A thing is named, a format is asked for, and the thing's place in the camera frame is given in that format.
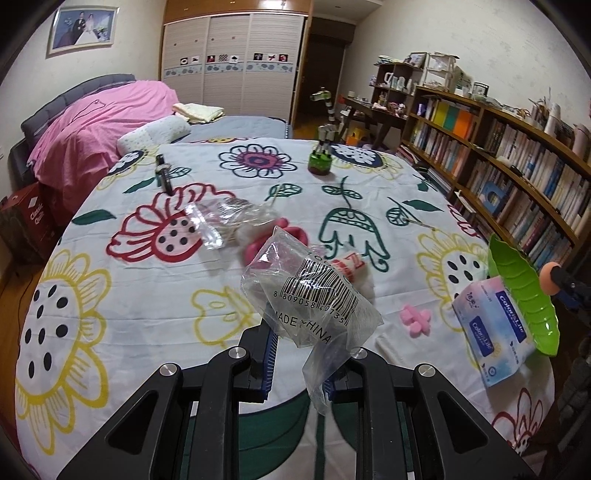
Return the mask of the white sliding wardrobe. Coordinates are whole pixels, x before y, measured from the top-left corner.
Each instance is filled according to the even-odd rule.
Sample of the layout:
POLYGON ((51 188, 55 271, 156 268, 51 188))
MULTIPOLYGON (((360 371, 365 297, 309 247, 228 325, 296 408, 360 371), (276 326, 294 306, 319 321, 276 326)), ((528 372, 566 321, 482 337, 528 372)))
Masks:
POLYGON ((161 81, 182 103, 290 121, 307 20, 300 14, 249 12, 168 23, 161 81))

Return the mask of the pink foam tube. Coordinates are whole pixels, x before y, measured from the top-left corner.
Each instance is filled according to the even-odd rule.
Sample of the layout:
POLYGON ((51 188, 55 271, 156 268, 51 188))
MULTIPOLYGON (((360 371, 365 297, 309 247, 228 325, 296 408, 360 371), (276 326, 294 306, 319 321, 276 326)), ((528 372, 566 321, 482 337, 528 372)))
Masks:
POLYGON ((269 231, 243 249, 242 263, 247 266, 254 262, 256 268, 266 268, 270 262, 276 261, 281 253, 294 248, 297 242, 308 247, 307 232, 291 224, 287 218, 281 217, 274 222, 269 231))

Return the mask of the black clip tool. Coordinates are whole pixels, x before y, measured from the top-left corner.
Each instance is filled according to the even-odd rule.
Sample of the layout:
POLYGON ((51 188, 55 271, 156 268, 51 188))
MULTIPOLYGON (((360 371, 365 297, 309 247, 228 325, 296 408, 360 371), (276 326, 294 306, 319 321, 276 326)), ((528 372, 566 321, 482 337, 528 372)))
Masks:
POLYGON ((168 195, 173 195, 173 188, 170 178, 170 165, 164 160, 162 154, 155 157, 155 176, 159 179, 162 190, 168 195))

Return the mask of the pink blanket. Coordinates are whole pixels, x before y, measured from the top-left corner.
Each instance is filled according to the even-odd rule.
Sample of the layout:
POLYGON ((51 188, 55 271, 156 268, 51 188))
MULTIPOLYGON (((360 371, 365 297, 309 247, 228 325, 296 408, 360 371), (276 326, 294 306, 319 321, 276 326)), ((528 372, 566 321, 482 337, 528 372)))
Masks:
POLYGON ((59 115, 32 148, 35 178, 76 213, 119 160, 123 135, 172 113, 176 92, 160 81, 141 80, 87 95, 59 115))

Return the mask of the red box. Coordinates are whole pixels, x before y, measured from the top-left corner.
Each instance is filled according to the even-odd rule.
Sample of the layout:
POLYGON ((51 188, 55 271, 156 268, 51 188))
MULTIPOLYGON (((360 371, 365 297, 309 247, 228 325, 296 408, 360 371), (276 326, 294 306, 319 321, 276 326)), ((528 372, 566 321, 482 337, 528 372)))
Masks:
POLYGON ((50 257, 57 230, 38 182, 2 199, 1 238, 19 263, 41 263, 50 257))

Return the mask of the cotton swabs plastic bag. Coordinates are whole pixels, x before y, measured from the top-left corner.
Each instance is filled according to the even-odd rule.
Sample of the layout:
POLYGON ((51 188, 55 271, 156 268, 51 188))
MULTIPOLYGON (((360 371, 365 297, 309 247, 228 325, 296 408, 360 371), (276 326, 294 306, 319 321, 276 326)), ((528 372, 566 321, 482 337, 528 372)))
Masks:
POLYGON ((280 215, 269 205, 253 204, 235 197, 191 202, 183 212, 209 250, 233 244, 252 244, 273 233, 280 220, 280 215))

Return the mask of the white pillow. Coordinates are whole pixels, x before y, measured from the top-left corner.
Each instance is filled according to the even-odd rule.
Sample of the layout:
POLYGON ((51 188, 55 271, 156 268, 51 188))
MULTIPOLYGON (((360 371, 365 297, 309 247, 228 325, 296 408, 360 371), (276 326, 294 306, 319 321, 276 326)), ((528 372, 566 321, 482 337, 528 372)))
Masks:
POLYGON ((187 121, 169 115, 124 134, 117 140, 116 149, 123 156, 133 151, 173 143, 189 133, 190 125, 187 121))

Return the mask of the folded cream towel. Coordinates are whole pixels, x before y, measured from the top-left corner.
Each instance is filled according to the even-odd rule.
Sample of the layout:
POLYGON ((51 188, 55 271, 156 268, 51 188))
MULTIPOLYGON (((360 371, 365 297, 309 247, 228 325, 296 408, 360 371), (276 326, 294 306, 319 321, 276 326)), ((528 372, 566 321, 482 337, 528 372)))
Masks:
POLYGON ((224 116, 224 108, 196 103, 175 103, 172 111, 189 124, 207 124, 224 116))

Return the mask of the wooden cotton swab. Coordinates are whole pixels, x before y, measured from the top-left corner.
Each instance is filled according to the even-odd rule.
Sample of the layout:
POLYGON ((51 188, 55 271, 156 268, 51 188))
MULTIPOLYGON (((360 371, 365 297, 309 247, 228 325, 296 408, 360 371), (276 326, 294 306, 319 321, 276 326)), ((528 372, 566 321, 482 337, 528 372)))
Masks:
POLYGON ((413 218, 407 218, 407 220, 408 220, 408 223, 412 223, 412 224, 415 224, 415 225, 419 225, 419 226, 421 226, 421 227, 424 227, 424 228, 430 229, 430 230, 432 230, 432 231, 435 231, 435 230, 437 230, 437 228, 436 228, 436 227, 434 227, 434 226, 432 226, 432 225, 429 225, 429 224, 427 224, 427 223, 425 223, 425 222, 423 222, 423 221, 421 221, 421 220, 419 220, 419 219, 416 219, 416 218, 414 218, 414 217, 413 217, 413 218))

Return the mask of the dark bed headboard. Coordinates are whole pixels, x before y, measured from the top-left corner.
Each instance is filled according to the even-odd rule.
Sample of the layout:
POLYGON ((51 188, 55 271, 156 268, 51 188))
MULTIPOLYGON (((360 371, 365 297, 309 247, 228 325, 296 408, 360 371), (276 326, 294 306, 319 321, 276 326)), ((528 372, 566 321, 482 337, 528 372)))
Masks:
POLYGON ((34 182, 32 168, 28 165, 30 154, 47 128, 73 103, 88 95, 123 86, 136 80, 132 74, 108 74, 86 80, 42 106, 21 124, 24 138, 15 144, 8 156, 11 178, 16 188, 24 188, 34 182))

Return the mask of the floral bed sheet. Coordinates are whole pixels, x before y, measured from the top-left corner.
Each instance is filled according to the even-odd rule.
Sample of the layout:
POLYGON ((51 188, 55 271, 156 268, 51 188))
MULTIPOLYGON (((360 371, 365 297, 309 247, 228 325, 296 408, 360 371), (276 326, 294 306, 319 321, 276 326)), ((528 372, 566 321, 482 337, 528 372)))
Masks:
POLYGON ((318 414, 311 352, 363 333, 394 365, 433 364, 517 451, 555 397, 532 355, 488 386, 452 307, 488 247, 402 159, 338 146, 325 178, 304 140, 175 143, 122 157, 66 227, 32 294, 15 374, 16 431, 54 479, 162 364, 204 364, 263 312, 281 335, 270 397, 239 408, 244 479, 349 479, 355 423, 318 414))

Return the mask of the striped giraffe toy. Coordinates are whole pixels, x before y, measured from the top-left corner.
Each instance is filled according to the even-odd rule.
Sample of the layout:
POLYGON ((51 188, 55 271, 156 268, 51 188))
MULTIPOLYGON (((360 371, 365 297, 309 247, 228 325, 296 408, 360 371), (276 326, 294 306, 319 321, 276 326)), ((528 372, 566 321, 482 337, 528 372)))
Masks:
POLYGON ((327 176, 332 166, 331 142, 335 138, 335 131, 337 131, 332 94, 329 90, 322 88, 311 94, 311 101, 325 103, 329 121, 318 127, 318 144, 308 157, 308 171, 317 176, 327 176))

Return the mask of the orange makeup sponge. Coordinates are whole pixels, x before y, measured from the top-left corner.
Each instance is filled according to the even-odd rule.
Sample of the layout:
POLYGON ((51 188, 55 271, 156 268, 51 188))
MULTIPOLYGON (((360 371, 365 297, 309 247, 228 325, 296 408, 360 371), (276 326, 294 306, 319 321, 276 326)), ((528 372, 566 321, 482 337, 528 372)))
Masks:
POLYGON ((561 266, 557 262, 546 263, 539 272, 539 281, 542 291, 548 296, 554 296, 560 291, 560 287, 552 279, 552 272, 555 269, 560 269, 561 266))

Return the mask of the clear barcode plastic bag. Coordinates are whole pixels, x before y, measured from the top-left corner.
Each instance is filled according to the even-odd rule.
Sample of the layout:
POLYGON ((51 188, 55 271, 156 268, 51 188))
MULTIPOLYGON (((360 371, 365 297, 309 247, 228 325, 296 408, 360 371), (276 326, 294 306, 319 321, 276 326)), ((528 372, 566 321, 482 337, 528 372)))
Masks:
POLYGON ((266 268, 247 265, 240 286, 277 335, 311 349, 304 384, 318 413, 327 413, 325 381, 383 324, 382 315, 329 261, 300 242, 266 268))

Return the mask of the green leaf tray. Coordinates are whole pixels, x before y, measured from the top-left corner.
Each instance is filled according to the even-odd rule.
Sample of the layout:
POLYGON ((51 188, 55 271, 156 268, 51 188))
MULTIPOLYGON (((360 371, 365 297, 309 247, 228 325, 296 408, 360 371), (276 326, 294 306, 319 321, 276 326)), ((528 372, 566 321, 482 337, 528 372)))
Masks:
POLYGON ((542 291, 537 271, 518 250, 493 234, 489 240, 488 272, 490 277, 501 277, 536 349, 555 357, 560 343, 558 318, 550 296, 542 291))

